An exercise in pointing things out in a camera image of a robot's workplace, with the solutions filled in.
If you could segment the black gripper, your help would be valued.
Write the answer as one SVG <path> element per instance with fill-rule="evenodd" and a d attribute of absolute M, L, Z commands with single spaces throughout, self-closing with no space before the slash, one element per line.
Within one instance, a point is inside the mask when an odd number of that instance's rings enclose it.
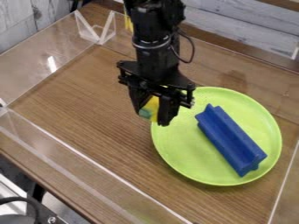
<path fill-rule="evenodd" d="M 179 107 L 192 106 L 192 91 L 195 83 L 175 68 L 160 80 L 151 80 L 141 76 L 135 61 L 120 60 L 116 63 L 120 70 L 119 83 L 128 87 L 128 94 L 139 116 L 149 116 L 145 104 L 151 95 L 159 98 L 157 124 L 168 126 L 171 120 L 177 116 Z"/>

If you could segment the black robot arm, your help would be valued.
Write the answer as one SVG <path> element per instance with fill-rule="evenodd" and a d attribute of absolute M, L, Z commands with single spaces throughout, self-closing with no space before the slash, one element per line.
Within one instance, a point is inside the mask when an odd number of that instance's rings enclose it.
<path fill-rule="evenodd" d="M 127 86 L 135 112 L 160 126 L 167 126 L 181 107 L 192 106 L 195 83 L 179 65 L 191 62 L 180 57 L 179 24 L 184 20 L 181 0 L 124 0 L 133 25 L 132 45 L 136 60 L 119 61 L 119 82 Z"/>

